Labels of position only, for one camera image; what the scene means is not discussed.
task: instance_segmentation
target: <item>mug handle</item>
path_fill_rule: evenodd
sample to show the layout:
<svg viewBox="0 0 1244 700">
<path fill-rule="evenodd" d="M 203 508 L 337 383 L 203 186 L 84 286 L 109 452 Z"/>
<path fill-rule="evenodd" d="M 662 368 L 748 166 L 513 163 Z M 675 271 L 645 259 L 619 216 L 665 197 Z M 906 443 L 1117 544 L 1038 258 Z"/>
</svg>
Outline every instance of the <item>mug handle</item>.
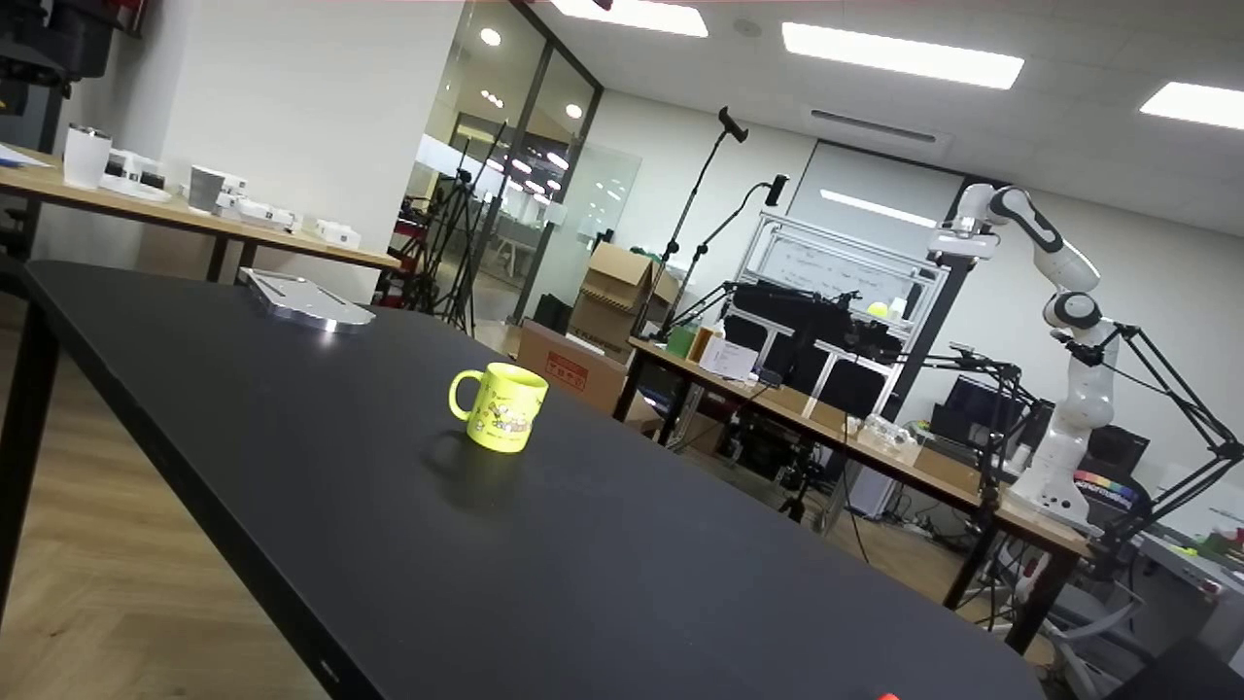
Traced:
<svg viewBox="0 0 1244 700">
<path fill-rule="evenodd" d="M 464 373 L 452 379 L 446 403 L 452 403 L 453 420 L 472 420 L 472 411 L 459 403 L 459 383 L 464 383 L 464 379 L 483 379 L 483 368 L 464 368 Z"/>
</svg>

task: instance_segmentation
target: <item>monitor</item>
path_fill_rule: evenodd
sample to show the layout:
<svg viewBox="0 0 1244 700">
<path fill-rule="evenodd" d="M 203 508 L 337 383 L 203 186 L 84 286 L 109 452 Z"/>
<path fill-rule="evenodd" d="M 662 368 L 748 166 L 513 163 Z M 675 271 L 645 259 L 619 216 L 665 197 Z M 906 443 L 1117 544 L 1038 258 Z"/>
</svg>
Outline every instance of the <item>monitor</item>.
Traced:
<svg viewBox="0 0 1244 700">
<path fill-rule="evenodd" d="M 1118 422 L 1105 422 L 1087 436 L 1087 452 L 1081 460 L 1081 471 L 1122 477 L 1134 471 L 1134 462 L 1141 460 L 1147 447 L 1152 447 L 1147 436 L 1134 436 Z"/>
<path fill-rule="evenodd" d="M 1022 414 L 1017 399 L 1004 399 L 992 383 L 957 377 L 957 383 L 943 396 L 943 407 L 960 411 L 963 420 L 978 426 L 1012 426 Z"/>
</svg>

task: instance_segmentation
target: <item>white robotic arm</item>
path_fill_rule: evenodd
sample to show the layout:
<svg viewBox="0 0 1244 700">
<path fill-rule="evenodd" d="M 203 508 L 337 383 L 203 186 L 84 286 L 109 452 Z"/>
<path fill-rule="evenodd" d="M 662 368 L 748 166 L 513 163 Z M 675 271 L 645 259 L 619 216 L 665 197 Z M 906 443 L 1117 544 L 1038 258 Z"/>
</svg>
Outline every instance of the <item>white robotic arm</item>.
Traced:
<svg viewBox="0 0 1244 700">
<path fill-rule="evenodd" d="M 1031 466 L 1017 474 L 1014 488 L 1022 501 L 1040 506 L 1066 521 L 1083 526 L 1087 501 L 1077 488 L 1074 474 L 1087 452 L 1092 426 L 1110 420 L 1110 368 L 1117 343 L 1110 322 L 1100 313 L 1092 286 L 1100 271 L 1092 259 L 1074 249 L 1049 216 L 1031 201 L 1025 191 L 1005 191 L 977 182 L 960 194 L 951 234 L 963 241 L 987 236 L 992 226 L 1014 223 L 1035 241 L 1035 267 L 1055 284 L 1055 294 L 1040 319 L 1068 346 L 1100 346 L 1105 361 L 1083 366 L 1068 352 L 1068 391 L 1056 399 L 1040 447 L 1031 455 Z"/>
</svg>

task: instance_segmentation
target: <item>yellow mug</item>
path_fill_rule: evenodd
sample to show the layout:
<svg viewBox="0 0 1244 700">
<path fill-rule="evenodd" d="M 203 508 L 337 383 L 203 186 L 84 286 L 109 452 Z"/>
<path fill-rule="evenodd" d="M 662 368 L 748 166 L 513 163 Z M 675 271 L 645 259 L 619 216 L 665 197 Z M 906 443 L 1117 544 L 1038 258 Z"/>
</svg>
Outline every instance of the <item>yellow mug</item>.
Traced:
<svg viewBox="0 0 1244 700">
<path fill-rule="evenodd" d="M 464 379 L 479 379 L 472 407 L 459 403 Z M 490 361 L 486 368 L 464 368 L 446 389 L 446 403 L 453 420 L 465 420 L 465 436 L 479 447 L 500 452 L 500 455 L 527 447 L 544 396 L 547 396 L 547 379 L 508 361 Z"/>
</svg>

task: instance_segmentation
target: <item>black table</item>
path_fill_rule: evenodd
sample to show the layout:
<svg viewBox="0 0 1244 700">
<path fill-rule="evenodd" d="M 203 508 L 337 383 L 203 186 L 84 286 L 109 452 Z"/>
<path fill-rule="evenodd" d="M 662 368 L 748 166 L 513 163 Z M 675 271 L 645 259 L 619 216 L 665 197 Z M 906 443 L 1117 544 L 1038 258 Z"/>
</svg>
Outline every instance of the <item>black table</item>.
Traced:
<svg viewBox="0 0 1244 700">
<path fill-rule="evenodd" d="M 0 443 L 15 554 L 53 346 L 335 696 L 1038 700 L 1025 663 L 552 391 L 519 460 L 442 407 L 494 352 L 424 313 L 275 322 L 240 286 L 28 265 Z"/>
</svg>

